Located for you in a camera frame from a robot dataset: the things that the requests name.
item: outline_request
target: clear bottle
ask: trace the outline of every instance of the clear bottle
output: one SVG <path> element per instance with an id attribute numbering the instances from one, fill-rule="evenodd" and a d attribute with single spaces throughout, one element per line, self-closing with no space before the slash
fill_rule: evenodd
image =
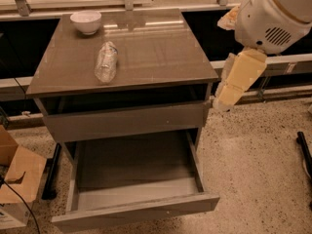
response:
<path id="1" fill-rule="evenodd" d="M 112 42 L 105 42 L 101 46 L 98 56 L 95 75 L 103 84 L 110 83 L 116 75 L 117 49 Z"/>

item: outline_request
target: white bowl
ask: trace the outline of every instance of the white bowl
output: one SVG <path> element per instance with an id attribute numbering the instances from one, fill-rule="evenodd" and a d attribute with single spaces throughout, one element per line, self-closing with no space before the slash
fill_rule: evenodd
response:
<path id="1" fill-rule="evenodd" d="M 75 12 L 70 16 L 74 26 L 85 35 L 92 35 L 100 27 L 101 13 L 96 11 Z"/>

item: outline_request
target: box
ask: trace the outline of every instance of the box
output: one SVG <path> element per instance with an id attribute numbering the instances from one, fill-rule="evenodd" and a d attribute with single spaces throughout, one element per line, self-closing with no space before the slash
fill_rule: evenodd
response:
<path id="1" fill-rule="evenodd" d="M 0 165 L 8 166 L 5 181 L 31 209 L 37 197 L 47 159 L 18 145 L 0 126 Z M 24 227 L 30 212 L 20 197 L 6 184 L 0 188 L 0 229 Z"/>

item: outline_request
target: concrete floor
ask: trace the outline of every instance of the concrete floor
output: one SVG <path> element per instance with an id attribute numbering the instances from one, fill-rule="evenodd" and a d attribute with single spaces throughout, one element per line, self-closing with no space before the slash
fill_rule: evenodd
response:
<path id="1" fill-rule="evenodd" d="M 220 195 L 214 212 L 79 233 L 312 233 L 311 183 L 295 142 L 296 133 L 303 131 L 312 143 L 311 103 L 309 97 L 238 105 L 229 113 L 210 111 L 198 155 L 207 187 Z M 55 144 L 47 129 L 24 126 L 28 128 L 21 125 L 9 132 L 19 144 L 51 157 Z M 62 155 L 55 200 L 41 200 L 39 191 L 33 211 L 41 233 L 60 233 L 50 220 L 64 214 L 70 169 Z M 31 218 L 27 227 L 0 233 L 36 230 Z"/>

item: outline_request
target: desk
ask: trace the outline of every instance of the desk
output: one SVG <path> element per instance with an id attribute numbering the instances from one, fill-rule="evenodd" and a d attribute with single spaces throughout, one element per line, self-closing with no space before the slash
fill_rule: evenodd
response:
<path id="1" fill-rule="evenodd" d="M 196 150 L 217 75 L 179 10 L 102 14 L 84 36 L 62 16 L 27 90 L 71 160 L 63 232 L 212 211 Z M 104 41 L 117 74 L 94 74 Z"/>

